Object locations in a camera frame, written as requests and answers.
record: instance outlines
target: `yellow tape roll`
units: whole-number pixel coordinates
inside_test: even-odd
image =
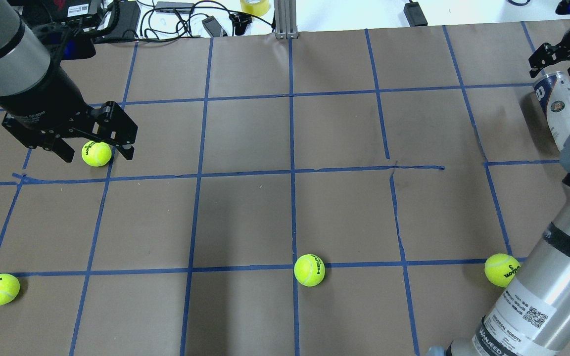
[[[268,0],[240,0],[241,10],[255,16],[263,16],[270,9]]]

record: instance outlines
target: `can top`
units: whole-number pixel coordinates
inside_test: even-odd
[[[564,74],[563,71],[559,70],[557,72],[551,72],[551,73],[547,73],[545,75],[543,75],[542,77],[538,78],[537,81],[535,81],[535,83],[533,83],[533,87],[535,88],[536,85],[538,85],[538,83],[540,83],[541,81],[544,81],[545,79],[547,79],[548,77],[552,77],[552,76],[556,76],[556,77],[566,77],[566,74]]]

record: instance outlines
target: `qr code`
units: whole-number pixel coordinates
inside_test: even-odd
[[[522,316],[522,318],[524,318],[524,320],[527,320],[532,326],[538,327],[538,329],[540,329],[549,317],[546,314],[541,313],[538,309],[530,307],[527,313]]]

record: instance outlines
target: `power strip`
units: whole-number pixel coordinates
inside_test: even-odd
[[[155,12],[158,13],[185,13],[190,14],[190,9],[194,4],[192,2],[172,2],[172,1],[158,1],[155,4]]]

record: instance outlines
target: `can logo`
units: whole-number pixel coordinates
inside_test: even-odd
[[[551,103],[551,111],[554,111],[554,113],[559,113],[560,111],[564,110],[564,102],[563,101],[559,101],[556,100],[553,103]]]

